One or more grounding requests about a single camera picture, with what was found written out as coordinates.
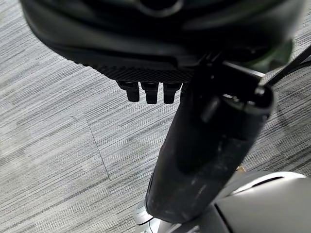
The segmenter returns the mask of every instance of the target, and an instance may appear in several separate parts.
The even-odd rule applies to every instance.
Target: cable
[[[266,85],[269,85],[269,86],[274,86],[276,85],[279,81],[281,81],[283,78],[285,78],[286,76],[294,73],[295,71],[299,70],[299,69],[302,69],[302,68],[305,68],[305,67],[308,67],[308,66],[311,66],[311,60],[310,61],[306,61],[306,62],[303,62],[301,64],[299,64],[298,66],[294,67],[292,70],[290,70],[288,73],[286,73],[284,76],[282,77],[273,77],[271,80],[269,80],[267,82]]]

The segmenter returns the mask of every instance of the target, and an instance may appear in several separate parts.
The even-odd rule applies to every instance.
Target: textured rubber panel
[[[142,68],[118,68],[95,65],[88,66],[96,69],[110,79],[130,82],[187,83],[190,82],[191,78],[195,73],[195,71],[188,70],[152,70]]]

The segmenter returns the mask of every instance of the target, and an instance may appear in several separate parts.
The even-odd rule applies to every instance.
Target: striped carpet
[[[311,44],[310,20],[294,56]],[[278,108],[246,169],[311,174],[309,70],[276,86]],[[49,50],[18,1],[0,0],[0,233],[134,232],[133,206],[179,104],[140,96],[129,103],[114,81]]]

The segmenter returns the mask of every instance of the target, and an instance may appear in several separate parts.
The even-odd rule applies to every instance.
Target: floor
[[[310,13],[295,41],[294,56],[311,44]],[[310,68],[276,91],[244,166],[310,175]],[[0,233],[134,232],[176,99],[129,103],[114,81],[38,41],[17,0],[0,0]]]

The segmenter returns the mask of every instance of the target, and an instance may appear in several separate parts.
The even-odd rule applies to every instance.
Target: gray carpet
[[[310,20],[294,56],[311,44]],[[310,69],[277,85],[246,169],[311,174]],[[178,104],[129,103],[114,81],[40,43],[16,0],[0,0],[0,233],[134,232]]]

